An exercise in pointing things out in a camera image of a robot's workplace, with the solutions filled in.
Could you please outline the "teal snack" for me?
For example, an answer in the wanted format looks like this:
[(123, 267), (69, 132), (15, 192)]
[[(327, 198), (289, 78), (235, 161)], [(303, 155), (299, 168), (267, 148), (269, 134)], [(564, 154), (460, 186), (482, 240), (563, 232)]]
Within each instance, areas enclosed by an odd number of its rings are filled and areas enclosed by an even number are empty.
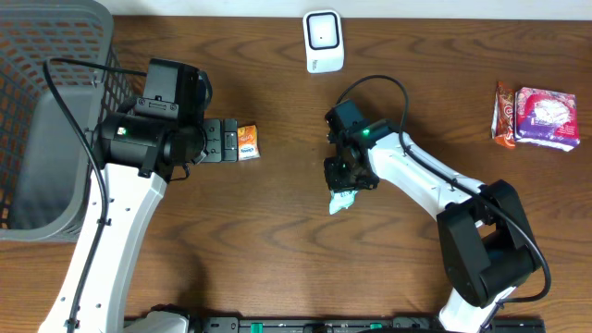
[(349, 209), (355, 202), (355, 196), (358, 193), (356, 190), (352, 191), (331, 191), (331, 199), (329, 202), (329, 213), (335, 215), (342, 209)]

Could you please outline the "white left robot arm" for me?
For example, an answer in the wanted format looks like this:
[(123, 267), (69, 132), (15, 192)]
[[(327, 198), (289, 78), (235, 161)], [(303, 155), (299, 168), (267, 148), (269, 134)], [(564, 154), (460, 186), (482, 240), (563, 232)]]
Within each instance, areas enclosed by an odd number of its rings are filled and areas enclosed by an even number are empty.
[(192, 332), (193, 318), (158, 305), (126, 321), (130, 282), (154, 212), (176, 167), (235, 162), (237, 123), (207, 119), (213, 88), (205, 71), (154, 58), (142, 96), (80, 128), (43, 63), (48, 88), (78, 137), (92, 168), (88, 206), (68, 272), (42, 332)]

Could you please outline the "brown orange candy bar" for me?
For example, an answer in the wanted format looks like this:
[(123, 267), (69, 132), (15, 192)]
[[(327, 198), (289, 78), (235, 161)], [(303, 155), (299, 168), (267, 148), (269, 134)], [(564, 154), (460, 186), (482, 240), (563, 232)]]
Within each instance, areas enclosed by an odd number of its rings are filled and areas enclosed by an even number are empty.
[(491, 138), (509, 149), (515, 148), (514, 140), (514, 90), (499, 81), (494, 98)]

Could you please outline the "orange small snack packet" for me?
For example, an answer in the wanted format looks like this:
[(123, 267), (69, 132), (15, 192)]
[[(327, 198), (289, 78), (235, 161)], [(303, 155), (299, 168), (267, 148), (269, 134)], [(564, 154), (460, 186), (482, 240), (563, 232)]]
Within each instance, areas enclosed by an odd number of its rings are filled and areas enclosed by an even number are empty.
[(237, 130), (238, 157), (240, 161), (260, 157), (258, 130), (255, 125), (240, 127)]

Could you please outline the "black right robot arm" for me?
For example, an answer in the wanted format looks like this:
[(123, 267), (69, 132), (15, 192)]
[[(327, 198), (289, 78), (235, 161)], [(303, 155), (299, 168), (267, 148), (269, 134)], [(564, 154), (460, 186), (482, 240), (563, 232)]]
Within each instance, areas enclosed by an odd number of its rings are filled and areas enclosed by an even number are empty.
[(522, 332), (522, 322), (498, 320), (512, 293), (541, 267), (532, 229), (515, 188), (467, 178), (415, 146), (389, 120), (372, 123), (354, 102), (331, 108), (327, 139), (336, 153), (324, 161), (330, 214), (349, 208), (362, 190), (394, 185), (438, 225), (452, 292), (435, 328), (452, 332)]

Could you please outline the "red purple snack bag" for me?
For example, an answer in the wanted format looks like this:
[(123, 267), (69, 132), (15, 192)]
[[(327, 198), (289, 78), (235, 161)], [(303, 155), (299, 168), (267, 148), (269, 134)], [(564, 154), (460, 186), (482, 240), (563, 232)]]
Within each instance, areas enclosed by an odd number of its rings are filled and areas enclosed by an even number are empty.
[(580, 143), (574, 94), (523, 87), (515, 94), (514, 139), (570, 152)]

